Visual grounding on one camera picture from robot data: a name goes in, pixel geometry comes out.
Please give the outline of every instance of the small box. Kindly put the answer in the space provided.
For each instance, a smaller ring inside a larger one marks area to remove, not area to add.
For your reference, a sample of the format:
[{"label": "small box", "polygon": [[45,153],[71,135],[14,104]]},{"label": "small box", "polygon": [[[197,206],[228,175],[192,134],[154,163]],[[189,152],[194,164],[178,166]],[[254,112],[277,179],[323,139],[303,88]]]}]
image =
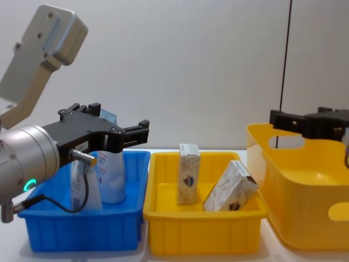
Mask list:
[{"label": "small box", "polygon": [[195,204],[200,153],[197,145],[179,145],[179,174],[177,182],[177,203]]},{"label": "small box", "polygon": [[256,181],[238,160],[229,161],[227,169],[203,203],[205,211],[236,211],[253,197]]}]

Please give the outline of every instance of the yellow plastic bin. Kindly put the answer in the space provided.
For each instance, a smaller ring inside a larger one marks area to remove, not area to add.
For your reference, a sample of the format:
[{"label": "yellow plastic bin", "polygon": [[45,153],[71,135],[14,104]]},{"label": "yellow plastic bin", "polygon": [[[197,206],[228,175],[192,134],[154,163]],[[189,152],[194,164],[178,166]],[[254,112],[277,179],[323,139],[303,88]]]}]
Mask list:
[{"label": "yellow plastic bin", "polygon": [[281,240],[296,249],[349,249],[349,171],[345,146],[304,139],[293,149],[270,148],[274,136],[299,135],[252,124],[248,169],[268,206],[268,218]]},{"label": "yellow plastic bin", "polygon": [[177,205],[178,153],[151,156],[144,217],[154,254],[255,253],[260,241],[261,219],[267,216],[256,194],[241,211],[204,212],[202,203],[235,153],[201,152],[198,201]]}]

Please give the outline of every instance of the table surface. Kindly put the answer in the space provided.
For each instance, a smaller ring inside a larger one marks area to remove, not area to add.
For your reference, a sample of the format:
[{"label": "table surface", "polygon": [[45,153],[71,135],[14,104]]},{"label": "table surface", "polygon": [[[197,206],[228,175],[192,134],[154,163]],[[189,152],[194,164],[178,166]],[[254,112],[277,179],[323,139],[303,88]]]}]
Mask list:
[{"label": "table surface", "polygon": [[[172,152],[176,150],[148,150],[155,152]],[[239,154],[241,161],[246,164],[246,150],[233,150]],[[24,200],[29,192],[26,192],[14,199],[14,203]],[[135,251],[127,252],[64,252],[64,253],[36,253],[29,246],[25,220],[15,217],[9,224],[0,223],[0,260],[1,261],[55,261],[55,262],[97,262],[97,261],[118,261],[118,262],[175,262],[175,261],[321,261],[321,262],[349,262],[349,252],[300,252],[284,247],[278,237],[271,229],[266,219],[261,223],[260,249],[256,254],[251,255],[176,255],[176,256],[154,256],[147,246],[147,223],[142,227],[142,241]]]}]

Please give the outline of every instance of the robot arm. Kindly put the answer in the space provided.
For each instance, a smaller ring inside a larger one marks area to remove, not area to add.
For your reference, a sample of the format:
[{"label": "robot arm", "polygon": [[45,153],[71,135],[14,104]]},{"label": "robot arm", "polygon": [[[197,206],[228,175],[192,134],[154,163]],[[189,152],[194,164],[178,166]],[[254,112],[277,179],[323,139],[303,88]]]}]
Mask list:
[{"label": "robot arm", "polygon": [[33,111],[51,74],[70,65],[86,35],[86,25],[69,10],[42,5],[0,82],[0,120],[9,129]]},{"label": "robot arm", "polygon": [[[87,32],[72,11],[48,5],[38,8],[22,43],[15,44],[14,58],[0,82],[2,126],[11,128],[31,114],[50,75],[74,61]],[[2,222],[11,222],[13,214],[23,208],[13,206],[12,198],[50,179],[60,166],[79,157],[91,161],[85,154],[91,151],[121,152],[147,142],[149,121],[120,128],[100,118],[100,108],[97,103],[74,104],[59,110],[56,123],[0,133]]]}]

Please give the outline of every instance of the clear plastic bottle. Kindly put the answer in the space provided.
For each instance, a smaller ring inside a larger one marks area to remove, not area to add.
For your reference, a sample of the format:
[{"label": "clear plastic bottle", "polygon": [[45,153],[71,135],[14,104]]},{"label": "clear plastic bottle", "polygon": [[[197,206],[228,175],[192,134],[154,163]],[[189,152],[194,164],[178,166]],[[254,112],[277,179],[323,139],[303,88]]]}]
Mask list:
[{"label": "clear plastic bottle", "polygon": [[[117,124],[116,115],[101,109],[100,117]],[[125,199],[125,173],[122,152],[98,152],[97,178],[103,202],[115,204]]]},{"label": "clear plastic bottle", "polygon": [[[70,176],[70,201],[71,208],[78,209],[85,198],[85,182],[83,179],[83,161],[73,161],[71,163]],[[88,168],[88,199],[82,210],[101,210],[102,202],[98,187],[97,175],[94,166]]]}]

